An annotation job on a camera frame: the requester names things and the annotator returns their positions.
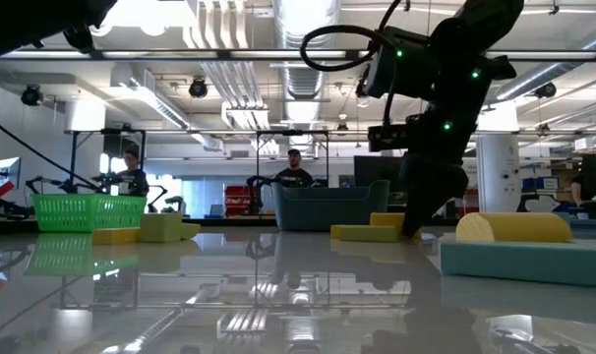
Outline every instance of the green plastic basket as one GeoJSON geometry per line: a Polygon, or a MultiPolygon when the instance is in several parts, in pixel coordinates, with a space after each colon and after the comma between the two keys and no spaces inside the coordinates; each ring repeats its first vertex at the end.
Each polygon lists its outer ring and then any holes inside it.
{"type": "Polygon", "coordinates": [[[97,228],[137,227],[146,198],[104,194],[31,195],[40,231],[92,232],[97,228]]]}

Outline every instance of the blue plastic tub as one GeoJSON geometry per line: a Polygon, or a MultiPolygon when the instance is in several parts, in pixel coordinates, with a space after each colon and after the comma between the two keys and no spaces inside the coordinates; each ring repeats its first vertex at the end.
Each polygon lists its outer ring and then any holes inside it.
{"type": "Polygon", "coordinates": [[[368,225],[387,211],[389,181],[361,188],[283,188],[274,183],[276,224],[283,231],[329,231],[332,225],[368,225]]]}

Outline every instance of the person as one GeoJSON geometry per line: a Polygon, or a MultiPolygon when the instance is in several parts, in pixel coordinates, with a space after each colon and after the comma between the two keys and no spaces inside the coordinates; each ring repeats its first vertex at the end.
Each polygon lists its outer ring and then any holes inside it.
{"type": "Polygon", "coordinates": [[[300,167],[300,161],[302,161],[300,151],[296,148],[291,149],[287,152],[287,159],[289,161],[289,167],[276,175],[276,178],[280,179],[280,184],[287,188],[311,186],[314,183],[314,179],[309,172],[300,167]]]}
{"type": "Polygon", "coordinates": [[[127,150],[123,155],[127,170],[117,173],[121,178],[119,194],[146,197],[149,192],[148,177],[139,169],[139,154],[134,150],[127,150]]]}
{"type": "Polygon", "coordinates": [[[577,176],[571,180],[571,196],[573,202],[577,205],[581,205],[582,202],[588,202],[596,197],[596,191],[591,190],[587,184],[585,184],[584,174],[580,172],[577,176]]]}

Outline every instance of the yellow foam block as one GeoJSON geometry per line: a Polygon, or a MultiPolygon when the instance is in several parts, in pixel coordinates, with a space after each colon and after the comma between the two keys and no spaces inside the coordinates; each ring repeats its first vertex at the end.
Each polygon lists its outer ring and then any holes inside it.
{"type": "Polygon", "coordinates": [[[192,223],[182,223],[182,235],[180,236],[183,240],[189,240],[194,237],[198,233],[200,233],[200,229],[202,229],[202,225],[200,224],[192,224],[192,223]]]}
{"type": "Polygon", "coordinates": [[[141,218],[140,242],[176,242],[182,239],[181,213],[149,213],[141,218]]]}
{"type": "Polygon", "coordinates": [[[458,241],[569,242],[567,223],[548,212],[473,212],[457,224],[458,241]]]}
{"type": "Polygon", "coordinates": [[[332,238],[340,241],[397,242],[399,237],[394,226],[334,225],[332,238]]]}
{"type": "MultiPolygon", "coordinates": [[[[403,234],[404,212],[373,212],[370,214],[370,224],[372,226],[394,226],[396,234],[403,234]]],[[[414,238],[420,238],[420,231],[414,234],[414,238]]]]}
{"type": "Polygon", "coordinates": [[[135,243],[139,240],[141,229],[139,227],[94,229],[92,243],[94,245],[124,245],[135,243]]]}

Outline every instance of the ceiling duct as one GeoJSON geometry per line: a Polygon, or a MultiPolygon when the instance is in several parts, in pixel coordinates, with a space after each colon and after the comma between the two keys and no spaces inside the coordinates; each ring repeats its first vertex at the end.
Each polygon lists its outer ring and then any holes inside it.
{"type": "MultiPolygon", "coordinates": [[[[335,25],[340,13],[339,0],[274,0],[274,23],[277,47],[298,49],[302,38],[311,30],[335,25]]],[[[309,44],[310,49],[330,48],[333,34],[322,35],[309,44]]],[[[314,121],[320,112],[317,102],[295,102],[292,100],[315,100],[322,98],[324,74],[311,68],[282,69],[285,112],[289,120],[296,123],[314,121]]]]}
{"type": "MultiPolygon", "coordinates": [[[[119,63],[112,69],[110,85],[127,89],[132,98],[147,104],[163,118],[182,130],[199,129],[191,125],[184,112],[155,91],[155,77],[148,70],[144,71],[141,80],[137,80],[129,64],[119,63]]],[[[192,134],[191,136],[200,142],[206,151],[223,151],[223,141],[219,139],[200,134],[192,134]]]]}
{"type": "MultiPolygon", "coordinates": [[[[596,31],[580,40],[575,47],[582,50],[596,50],[596,31]]],[[[584,63],[542,64],[527,71],[497,90],[497,100],[512,100],[541,87],[584,63]]]]}

